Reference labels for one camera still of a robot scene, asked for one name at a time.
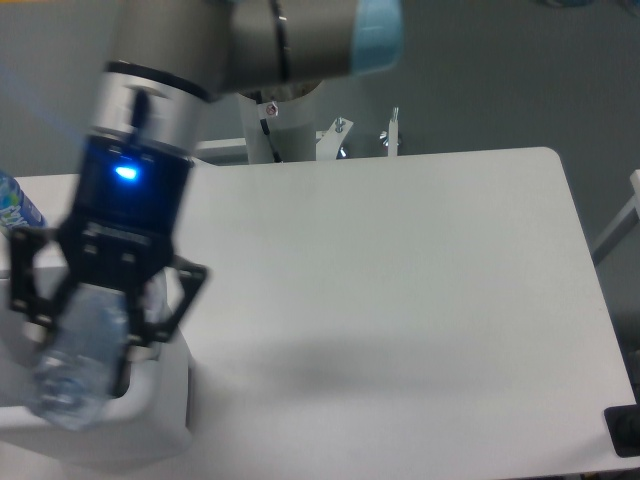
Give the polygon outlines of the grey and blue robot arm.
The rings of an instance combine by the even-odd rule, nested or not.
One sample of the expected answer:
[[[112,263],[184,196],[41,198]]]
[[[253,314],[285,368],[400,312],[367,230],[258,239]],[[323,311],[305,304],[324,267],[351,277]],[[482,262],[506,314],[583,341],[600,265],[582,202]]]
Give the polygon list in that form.
[[[68,368],[53,391],[114,394],[127,354],[171,340],[205,283],[173,245],[205,105],[386,70],[402,47],[397,1],[124,2],[70,210],[10,235],[9,306],[48,342],[86,290],[114,295],[124,316],[106,359]]]

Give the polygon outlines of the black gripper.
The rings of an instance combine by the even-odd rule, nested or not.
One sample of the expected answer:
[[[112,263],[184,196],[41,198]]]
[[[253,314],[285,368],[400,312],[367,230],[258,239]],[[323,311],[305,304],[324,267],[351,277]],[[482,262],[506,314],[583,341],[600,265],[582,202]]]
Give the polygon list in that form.
[[[174,225],[192,162],[115,137],[87,138],[69,215],[57,228],[21,226],[9,234],[8,306],[44,330],[53,342],[79,283],[125,295],[127,334],[120,348],[113,394],[124,394],[136,349],[169,343],[208,281],[208,268],[174,255]],[[58,243],[67,273],[53,296],[36,287],[35,257]],[[173,270],[182,296],[167,300],[166,270]]]

